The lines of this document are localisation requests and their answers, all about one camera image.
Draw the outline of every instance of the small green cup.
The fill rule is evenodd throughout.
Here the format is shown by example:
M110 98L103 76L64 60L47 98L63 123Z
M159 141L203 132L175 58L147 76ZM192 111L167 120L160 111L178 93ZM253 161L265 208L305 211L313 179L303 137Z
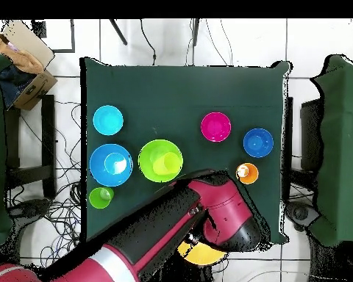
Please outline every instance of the small green cup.
M114 198L114 191L109 187L98 187L89 194L90 204L96 209L106 208Z

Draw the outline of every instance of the plastic bowl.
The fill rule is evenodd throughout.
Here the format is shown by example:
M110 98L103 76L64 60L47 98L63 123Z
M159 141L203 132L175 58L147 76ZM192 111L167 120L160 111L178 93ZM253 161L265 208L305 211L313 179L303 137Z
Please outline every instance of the plastic bowl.
M265 129L252 129L243 138L243 147L248 155L263 158L272 151L274 139Z
M200 129L207 140L222 142L229 136L232 125L222 112L211 112L203 118Z
M183 157L178 147L172 142L152 140L141 148L138 155L138 165L148 180L164 183L178 176L183 166Z
M106 105L99 107L93 116L93 125L97 132L102 135L114 135L123 126L123 115L114 106Z
M108 165L113 165L113 169L108 170ZM91 174L98 183L106 187L116 187L125 183L131 176L133 162L131 155L124 147L106 144L92 153L89 166Z

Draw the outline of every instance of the pink bowl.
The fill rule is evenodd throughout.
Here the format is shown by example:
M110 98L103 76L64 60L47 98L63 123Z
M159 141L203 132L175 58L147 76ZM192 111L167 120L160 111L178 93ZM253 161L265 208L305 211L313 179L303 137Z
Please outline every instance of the pink bowl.
M222 142L229 136L232 125L222 112L211 112L204 117L200 129L207 140Z

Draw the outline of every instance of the light blue bowl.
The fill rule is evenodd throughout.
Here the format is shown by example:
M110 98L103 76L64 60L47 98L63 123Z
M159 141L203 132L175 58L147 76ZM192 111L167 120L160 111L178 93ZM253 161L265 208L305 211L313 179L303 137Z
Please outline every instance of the light blue bowl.
M116 187L125 183L131 176L133 162L124 147L105 144L92 153L89 167L98 183L106 187Z
M93 125L103 135L114 135L123 126L123 115L114 106L106 105L99 107L93 116Z
M243 138L244 150L254 158L269 155L274 147L274 139L265 129L252 129Z

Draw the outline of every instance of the lime green bowl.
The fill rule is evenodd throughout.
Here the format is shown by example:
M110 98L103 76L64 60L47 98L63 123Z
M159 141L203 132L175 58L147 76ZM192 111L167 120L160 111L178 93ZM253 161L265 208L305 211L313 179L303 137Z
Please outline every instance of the lime green bowl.
M152 140L141 148L138 165L148 180L165 183L178 176L183 166L183 157L172 142Z

